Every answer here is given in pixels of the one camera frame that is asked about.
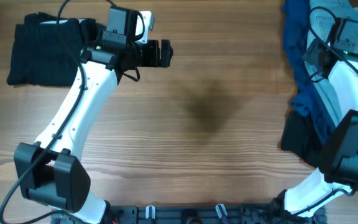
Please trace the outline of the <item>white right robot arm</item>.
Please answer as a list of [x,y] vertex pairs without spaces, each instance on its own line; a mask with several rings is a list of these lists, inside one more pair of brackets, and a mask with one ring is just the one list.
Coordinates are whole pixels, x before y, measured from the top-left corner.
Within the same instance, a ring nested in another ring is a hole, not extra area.
[[336,197],[358,192],[358,63],[340,58],[328,80],[339,91],[347,113],[312,159],[315,170],[277,197],[285,218],[310,218]]

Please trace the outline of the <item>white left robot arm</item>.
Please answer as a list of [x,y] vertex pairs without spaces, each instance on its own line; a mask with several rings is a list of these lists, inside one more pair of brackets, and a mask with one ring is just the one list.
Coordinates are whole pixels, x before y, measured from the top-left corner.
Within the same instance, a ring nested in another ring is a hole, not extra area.
[[108,96],[127,70],[169,67],[169,40],[125,45],[93,43],[80,54],[76,80],[55,117],[33,144],[14,152],[18,175],[12,191],[53,208],[78,223],[106,223],[110,204],[90,191],[91,179],[81,164],[87,135]]

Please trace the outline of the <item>light blue denim shorts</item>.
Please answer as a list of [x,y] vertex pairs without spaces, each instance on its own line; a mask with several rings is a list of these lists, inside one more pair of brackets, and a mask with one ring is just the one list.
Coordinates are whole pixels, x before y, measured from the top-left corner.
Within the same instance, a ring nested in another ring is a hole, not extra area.
[[358,111],[358,7],[311,0],[305,67],[335,126]]

